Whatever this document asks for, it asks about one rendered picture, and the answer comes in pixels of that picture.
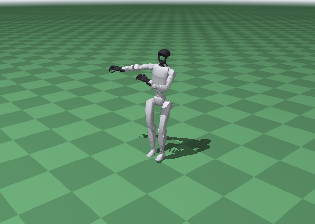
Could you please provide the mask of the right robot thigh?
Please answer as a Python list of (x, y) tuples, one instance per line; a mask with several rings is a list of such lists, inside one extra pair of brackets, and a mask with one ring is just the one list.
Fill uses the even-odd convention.
[(154, 100), (153, 98), (146, 101), (145, 105), (145, 116), (147, 127), (151, 129), (151, 131), (155, 131), (157, 126), (154, 124)]

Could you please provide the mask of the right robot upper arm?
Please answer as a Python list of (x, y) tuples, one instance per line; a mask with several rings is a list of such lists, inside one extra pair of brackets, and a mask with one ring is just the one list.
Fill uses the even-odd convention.
[(153, 69), (153, 66), (154, 66), (154, 64), (152, 64), (152, 63), (143, 64), (143, 65), (135, 64), (135, 65), (134, 65), (134, 70), (135, 70), (136, 72), (138, 72), (138, 71), (140, 71), (140, 70), (148, 70), (148, 69), (152, 70), (152, 69)]

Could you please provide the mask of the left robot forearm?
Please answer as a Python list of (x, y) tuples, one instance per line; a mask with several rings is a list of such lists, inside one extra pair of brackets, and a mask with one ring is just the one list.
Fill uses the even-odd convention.
[(158, 90), (158, 91), (167, 91), (168, 90), (168, 86), (167, 85), (158, 85), (158, 84), (155, 84), (152, 80), (149, 80), (149, 82), (151, 85), (151, 89), (155, 89), (155, 90)]

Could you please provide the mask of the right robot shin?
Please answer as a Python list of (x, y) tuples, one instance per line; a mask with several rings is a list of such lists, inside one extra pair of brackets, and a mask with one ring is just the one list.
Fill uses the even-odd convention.
[(156, 131), (151, 131), (150, 128), (148, 128), (148, 139), (150, 142), (151, 150), (155, 151), (155, 140), (156, 140)]

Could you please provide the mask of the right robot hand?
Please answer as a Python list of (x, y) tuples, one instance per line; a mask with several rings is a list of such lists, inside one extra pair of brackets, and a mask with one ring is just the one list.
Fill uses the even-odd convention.
[(110, 72), (111, 70), (114, 70), (114, 71), (112, 71), (111, 73), (113, 73), (113, 72), (115, 72), (115, 71), (124, 72), (124, 70), (122, 70), (121, 68), (122, 68), (122, 67), (111, 66), (111, 67), (109, 68), (109, 72)]

